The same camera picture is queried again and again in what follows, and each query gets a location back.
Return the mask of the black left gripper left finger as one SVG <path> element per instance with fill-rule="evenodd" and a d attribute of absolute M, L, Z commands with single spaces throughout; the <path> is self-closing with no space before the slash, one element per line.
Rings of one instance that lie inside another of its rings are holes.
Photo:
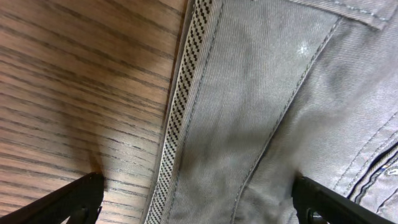
<path fill-rule="evenodd" d="M 103 197 L 104 176 L 92 172 L 1 217 L 1 223 L 96 223 Z"/>

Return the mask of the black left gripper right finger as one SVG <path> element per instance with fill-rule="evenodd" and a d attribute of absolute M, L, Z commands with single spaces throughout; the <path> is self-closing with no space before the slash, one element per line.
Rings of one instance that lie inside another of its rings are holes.
<path fill-rule="evenodd" d="M 302 175 L 295 177 L 291 196 L 300 224 L 393 224 Z"/>

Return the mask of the grey shorts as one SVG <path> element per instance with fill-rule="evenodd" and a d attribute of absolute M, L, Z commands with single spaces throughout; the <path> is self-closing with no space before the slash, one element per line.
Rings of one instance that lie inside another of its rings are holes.
<path fill-rule="evenodd" d="M 296 173 L 397 221 L 397 1 L 189 1 L 143 223 L 297 223 Z"/>

